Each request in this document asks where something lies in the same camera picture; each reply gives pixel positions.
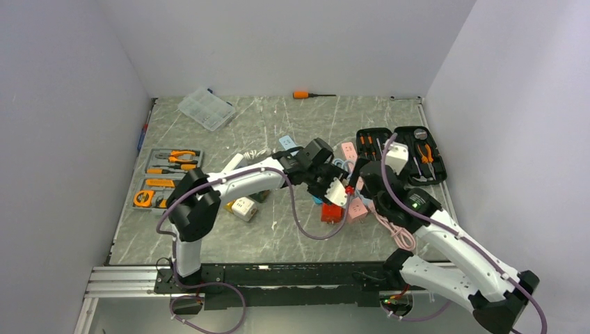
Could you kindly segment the grey tool tray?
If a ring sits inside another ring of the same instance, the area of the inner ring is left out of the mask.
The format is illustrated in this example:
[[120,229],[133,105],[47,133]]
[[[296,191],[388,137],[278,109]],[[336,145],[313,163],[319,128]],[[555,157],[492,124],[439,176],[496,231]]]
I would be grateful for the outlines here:
[[180,180],[202,164],[203,151],[180,148],[155,148],[150,151],[140,180],[132,193],[131,207],[154,213],[167,209]]

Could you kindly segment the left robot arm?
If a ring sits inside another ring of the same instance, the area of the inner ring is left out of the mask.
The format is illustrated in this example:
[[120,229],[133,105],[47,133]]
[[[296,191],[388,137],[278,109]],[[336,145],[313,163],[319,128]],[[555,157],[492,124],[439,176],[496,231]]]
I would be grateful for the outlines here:
[[261,162],[219,173],[189,171],[166,201],[162,218],[169,220],[173,238],[173,284],[182,292],[200,282],[202,240],[214,227],[218,211],[227,203],[261,191],[304,184],[310,195],[345,208],[349,172],[333,163],[334,153],[321,138],[305,147],[277,151]]

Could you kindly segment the dark green cube socket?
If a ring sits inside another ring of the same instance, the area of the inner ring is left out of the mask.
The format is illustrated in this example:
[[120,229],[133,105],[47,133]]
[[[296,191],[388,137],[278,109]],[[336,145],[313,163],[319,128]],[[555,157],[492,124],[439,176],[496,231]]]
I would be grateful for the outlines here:
[[270,194],[271,194],[270,190],[259,191],[259,192],[250,194],[249,198],[251,198],[252,200],[254,200],[255,202],[258,202],[258,203],[264,203]]

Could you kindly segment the white cube socket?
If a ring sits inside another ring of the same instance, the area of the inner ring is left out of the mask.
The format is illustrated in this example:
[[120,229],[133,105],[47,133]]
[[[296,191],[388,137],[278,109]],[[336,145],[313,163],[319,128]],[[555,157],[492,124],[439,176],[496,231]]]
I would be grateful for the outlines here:
[[236,217],[245,222],[249,222],[257,213],[256,202],[247,197],[236,199],[230,209]]

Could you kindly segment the clear plastic organizer box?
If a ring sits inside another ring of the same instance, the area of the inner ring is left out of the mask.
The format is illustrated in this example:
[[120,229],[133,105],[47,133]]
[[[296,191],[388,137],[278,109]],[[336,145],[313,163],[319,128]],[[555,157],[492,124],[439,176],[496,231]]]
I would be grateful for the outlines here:
[[236,113],[231,103],[204,87],[185,96],[178,104],[178,109],[211,132],[225,125]]

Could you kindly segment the white power strip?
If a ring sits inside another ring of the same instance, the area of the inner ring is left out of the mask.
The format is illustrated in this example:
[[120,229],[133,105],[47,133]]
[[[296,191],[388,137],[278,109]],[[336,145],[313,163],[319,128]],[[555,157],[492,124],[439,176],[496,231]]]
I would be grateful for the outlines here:
[[247,167],[251,164],[256,164],[261,160],[266,159],[271,152],[265,148],[261,150],[249,150],[243,153],[236,153],[233,158],[225,165],[223,172]]

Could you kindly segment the light blue plug adapter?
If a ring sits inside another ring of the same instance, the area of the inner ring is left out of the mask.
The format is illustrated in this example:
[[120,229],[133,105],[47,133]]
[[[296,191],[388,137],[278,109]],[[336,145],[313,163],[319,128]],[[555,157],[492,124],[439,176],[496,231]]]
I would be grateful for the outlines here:
[[316,205],[321,205],[323,203],[323,201],[321,199],[319,199],[315,196],[313,196],[312,199]]

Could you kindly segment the pink cube socket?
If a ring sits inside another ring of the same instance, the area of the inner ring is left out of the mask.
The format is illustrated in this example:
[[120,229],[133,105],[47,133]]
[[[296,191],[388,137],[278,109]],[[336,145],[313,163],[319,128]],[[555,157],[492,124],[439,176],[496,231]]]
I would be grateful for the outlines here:
[[364,203],[358,198],[355,198],[348,206],[348,211],[346,212],[346,222],[353,223],[362,218],[365,218],[367,215],[368,210]]

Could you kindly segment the yellow cube socket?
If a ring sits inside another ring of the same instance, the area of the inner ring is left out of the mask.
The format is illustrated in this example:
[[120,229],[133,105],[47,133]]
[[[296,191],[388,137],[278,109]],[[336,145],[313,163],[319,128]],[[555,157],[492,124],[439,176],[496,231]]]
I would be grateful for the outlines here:
[[233,213],[233,210],[232,210],[233,204],[234,204],[234,201],[231,201],[225,205],[225,209],[230,213]]

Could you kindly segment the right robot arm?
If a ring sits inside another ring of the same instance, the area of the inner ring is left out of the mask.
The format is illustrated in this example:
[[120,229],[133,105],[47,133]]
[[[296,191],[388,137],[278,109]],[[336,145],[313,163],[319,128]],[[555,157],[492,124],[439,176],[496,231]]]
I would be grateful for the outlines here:
[[461,305],[489,333],[515,333],[515,324],[539,285],[532,271],[518,271],[469,237],[442,205],[420,188],[405,189],[379,161],[359,158],[352,180],[389,222],[436,247],[457,270],[441,268],[409,250],[397,249],[383,263],[387,286],[423,287]]

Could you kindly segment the red cube socket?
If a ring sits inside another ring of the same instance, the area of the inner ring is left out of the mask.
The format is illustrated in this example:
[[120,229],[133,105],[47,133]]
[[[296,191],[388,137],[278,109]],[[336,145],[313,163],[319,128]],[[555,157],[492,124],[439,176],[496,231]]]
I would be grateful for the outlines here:
[[344,209],[338,205],[329,205],[323,203],[321,205],[320,221],[327,224],[336,224],[342,220]]

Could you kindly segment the light blue power strip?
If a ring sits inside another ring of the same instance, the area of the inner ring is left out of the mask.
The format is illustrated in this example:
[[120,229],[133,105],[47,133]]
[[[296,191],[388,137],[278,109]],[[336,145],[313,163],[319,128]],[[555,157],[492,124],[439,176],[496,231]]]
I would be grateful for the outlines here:
[[[278,139],[279,144],[282,146],[283,150],[290,151],[292,155],[296,154],[295,147],[298,147],[297,144],[293,141],[293,139],[289,136],[283,136]],[[353,169],[353,162],[351,160],[344,160],[339,158],[334,158],[332,163],[335,166],[338,166],[347,172],[351,172]]]

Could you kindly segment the pink power strip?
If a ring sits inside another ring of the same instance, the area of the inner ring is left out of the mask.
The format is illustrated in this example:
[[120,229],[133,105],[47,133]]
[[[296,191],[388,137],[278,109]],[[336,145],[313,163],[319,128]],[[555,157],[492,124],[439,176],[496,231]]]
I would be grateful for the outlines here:
[[[344,160],[351,160],[353,162],[353,168],[355,167],[356,160],[358,159],[358,154],[356,148],[352,142],[345,142],[341,144],[342,153],[344,155]],[[368,215],[373,214],[376,220],[385,228],[387,229],[391,237],[393,238],[394,242],[399,248],[402,248],[406,251],[413,251],[417,246],[417,242],[414,236],[404,228],[401,228],[394,223],[389,222],[385,217],[379,215],[376,212],[374,203],[372,200],[364,197],[360,191],[364,186],[363,180],[359,178],[355,185],[355,195],[353,196],[352,201],[355,198],[361,200],[368,210]]]

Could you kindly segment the black tool case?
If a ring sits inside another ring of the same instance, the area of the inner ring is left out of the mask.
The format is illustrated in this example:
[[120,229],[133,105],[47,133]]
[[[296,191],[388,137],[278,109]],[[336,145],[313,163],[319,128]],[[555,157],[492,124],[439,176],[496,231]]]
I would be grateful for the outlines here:
[[444,182],[447,171],[442,156],[430,131],[424,126],[401,126],[393,131],[385,127],[360,129],[356,132],[357,155],[370,161],[382,160],[385,142],[396,136],[390,146],[405,148],[405,164],[398,176],[411,186],[429,186]]

